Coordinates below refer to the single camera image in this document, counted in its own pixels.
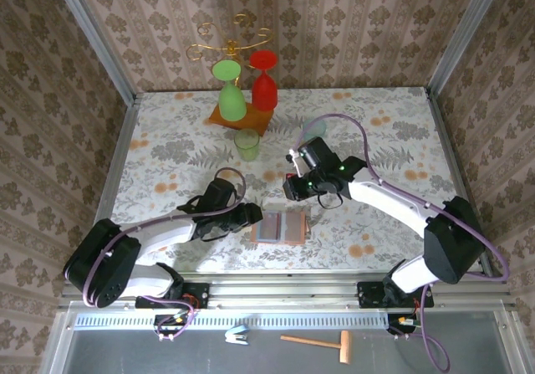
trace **floral tablecloth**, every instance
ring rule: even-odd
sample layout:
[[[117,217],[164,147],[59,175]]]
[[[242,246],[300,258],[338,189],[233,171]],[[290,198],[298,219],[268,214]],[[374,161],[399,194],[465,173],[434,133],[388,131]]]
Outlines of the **floral tablecloth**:
[[[245,92],[250,100],[250,93]],[[235,131],[211,125],[207,117],[218,92],[144,95],[115,201],[118,223],[168,213],[202,194],[220,167],[235,167],[247,180],[246,200],[264,208],[305,209],[311,234],[305,245],[250,242],[250,229],[212,243],[194,241],[152,254],[148,259],[180,272],[351,269],[386,271],[423,251],[423,242],[404,224],[372,207],[346,200],[322,209],[315,198],[289,202],[283,178],[292,172],[285,160],[303,120],[328,112],[351,115],[369,136],[372,162],[380,175],[440,203],[455,196],[450,171],[422,88],[279,90],[278,106],[261,138],[256,161],[240,160]],[[356,127],[327,120],[324,136],[341,159],[363,158]],[[235,183],[233,174],[224,175]]]

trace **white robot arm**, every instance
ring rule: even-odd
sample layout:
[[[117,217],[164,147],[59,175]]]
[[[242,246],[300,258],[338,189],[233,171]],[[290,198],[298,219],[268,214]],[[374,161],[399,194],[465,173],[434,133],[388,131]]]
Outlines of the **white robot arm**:
[[[98,221],[64,267],[64,276],[82,291],[89,305],[106,307],[119,297],[179,299],[182,277],[164,264],[143,265],[140,259],[173,244],[207,242],[238,232],[262,219],[260,207],[236,199],[234,186],[214,178],[202,196],[175,211],[138,223]],[[218,231],[215,238],[206,238]]]
[[[364,161],[354,156],[341,161],[321,138],[305,142],[297,152],[291,151],[287,159],[298,171],[283,185],[288,199],[301,201],[326,193],[338,194],[378,208],[424,239],[424,253],[410,261],[402,261],[385,278],[388,298],[402,299],[437,280],[455,284],[484,250],[480,241],[429,209],[427,204],[422,206],[400,195],[400,191],[410,192],[397,185],[400,191],[392,191],[391,186],[384,185],[382,179],[370,173]],[[445,205],[444,211],[481,232],[466,200],[455,197]]]

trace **wooden tray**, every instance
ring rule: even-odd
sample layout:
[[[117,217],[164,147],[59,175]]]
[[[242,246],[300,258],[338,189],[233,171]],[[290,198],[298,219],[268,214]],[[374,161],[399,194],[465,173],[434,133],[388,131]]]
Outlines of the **wooden tray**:
[[[231,129],[254,129],[260,136],[264,135],[264,132],[268,128],[269,121],[273,116],[273,110],[269,112],[261,112],[255,108],[252,104],[247,102],[247,113],[245,117],[238,121],[227,121],[221,117],[219,113],[219,105],[211,113],[208,121],[215,125],[230,127]]]

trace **hammer handle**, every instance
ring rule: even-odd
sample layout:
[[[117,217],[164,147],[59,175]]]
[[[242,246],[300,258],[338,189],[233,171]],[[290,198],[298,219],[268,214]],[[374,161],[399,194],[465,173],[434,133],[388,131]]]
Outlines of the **hammer handle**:
[[[283,341],[290,341],[290,342],[304,343],[304,344],[306,344],[306,345],[316,345],[316,346],[333,347],[334,349],[339,349],[339,348],[341,347],[341,345],[340,345],[339,343],[316,341],[315,339],[301,338],[301,337],[299,337],[299,336],[287,336],[287,335],[281,335],[281,339],[282,339]]]

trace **floral wallpaper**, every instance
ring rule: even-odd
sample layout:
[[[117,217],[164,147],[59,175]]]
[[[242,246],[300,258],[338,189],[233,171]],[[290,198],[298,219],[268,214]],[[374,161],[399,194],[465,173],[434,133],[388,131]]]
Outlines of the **floral wallpaper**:
[[[125,113],[64,0],[0,0],[0,373],[33,373]]]
[[[191,61],[195,43],[221,46],[259,41],[278,55],[270,73],[280,88],[344,88],[427,85],[470,0],[86,0],[122,69],[137,92],[209,90],[221,58],[206,51]],[[252,22],[234,24],[235,14]],[[221,28],[200,36],[197,27]],[[251,51],[244,51],[248,59]],[[254,71],[245,69],[243,87]]]
[[[535,0],[494,0],[439,99],[535,350]]]

